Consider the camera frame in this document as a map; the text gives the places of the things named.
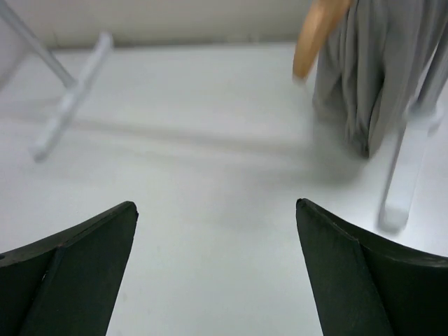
gray cloth bag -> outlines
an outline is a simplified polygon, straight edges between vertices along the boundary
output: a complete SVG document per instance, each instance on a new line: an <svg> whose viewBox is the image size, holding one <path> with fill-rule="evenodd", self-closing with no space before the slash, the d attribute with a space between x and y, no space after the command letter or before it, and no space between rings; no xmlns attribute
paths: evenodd
<svg viewBox="0 0 448 336"><path fill-rule="evenodd" d="M348 143L373 156L405 112L434 108L448 77L447 23L447 0L353 0L319 53L317 116L343 120Z"/></svg>

white floor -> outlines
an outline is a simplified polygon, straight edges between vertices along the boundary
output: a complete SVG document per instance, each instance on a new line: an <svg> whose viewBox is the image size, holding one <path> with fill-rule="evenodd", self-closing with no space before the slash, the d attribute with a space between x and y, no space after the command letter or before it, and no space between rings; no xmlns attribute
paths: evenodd
<svg viewBox="0 0 448 336"><path fill-rule="evenodd" d="M86 56L60 59L76 72ZM292 57L278 44L117 51L43 164L27 149L63 91L29 57L0 94L0 251L132 200L141 216L108 335L322 335L295 201L377 231L395 139L365 162L313 126ZM390 237L445 256L447 139L445 122Z"/></svg>

stand base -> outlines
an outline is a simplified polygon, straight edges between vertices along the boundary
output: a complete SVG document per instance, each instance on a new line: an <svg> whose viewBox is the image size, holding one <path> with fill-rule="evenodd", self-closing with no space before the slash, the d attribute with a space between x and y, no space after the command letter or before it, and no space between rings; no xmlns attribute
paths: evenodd
<svg viewBox="0 0 448 336"><path fill-rule="evenodd" d="M30 148L31 155L36 162L46 159L50 151L56 146L78 107L90 91L106 56L112 49L112 36L108 33L101 33L92 55L79 75L79 79L73 86L69 87L66 94L61 98L57 107L57 114L47 122L36 143Z"/></svg>
<svg viewBox="0 0 448 336"><path fill-rule="evenodd" d="M414 115L416 118L407 123L397 149L389 187L381 205L379 226L387 231L402 230L407 224L426 142L442 122L444 111L437 103L430 115L418 111Z"/></svg>

white metal stand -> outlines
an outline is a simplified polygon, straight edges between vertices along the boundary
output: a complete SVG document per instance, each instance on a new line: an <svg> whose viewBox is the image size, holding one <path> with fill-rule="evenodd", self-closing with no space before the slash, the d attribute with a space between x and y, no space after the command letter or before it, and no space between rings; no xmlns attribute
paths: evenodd
<svg viewBox="0 0 448 336"><path fill-rule="evenodd" d="M41 161L55 147L62 133L74 117L77 108L90 91L106 56L113 49L113 39L108 33L100 34L93 53L87 60L79 78L76 80L37 39L19 16L8 6L5 0L0 0L0 18L29 44L31 49L41 57L67 88L66 94L59 102L57 114L48 121L42 133L38 136L36 143L31 147L31 154L35 161Z"/></svg>
<svg viewBox="0 0 448 336"><path fill-rule="evenodd" d="M412 112L415 118L407 123L402 133L379 213L379 224L388 231L396 232L406 227L428 138L445 114L441 104L432 111L417 110Z"/></svg>

orange wooden object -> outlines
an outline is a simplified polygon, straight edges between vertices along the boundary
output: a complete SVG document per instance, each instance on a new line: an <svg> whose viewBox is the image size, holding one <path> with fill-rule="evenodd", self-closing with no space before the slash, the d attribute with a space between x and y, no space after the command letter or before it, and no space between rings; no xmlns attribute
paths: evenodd
<svg viewBox="0 0 448 336"><path fill-rule="evenodd" d="M295 47L293 74L308 76L314 60L351 5L351 0L314 0L302 26Z"/></svg>

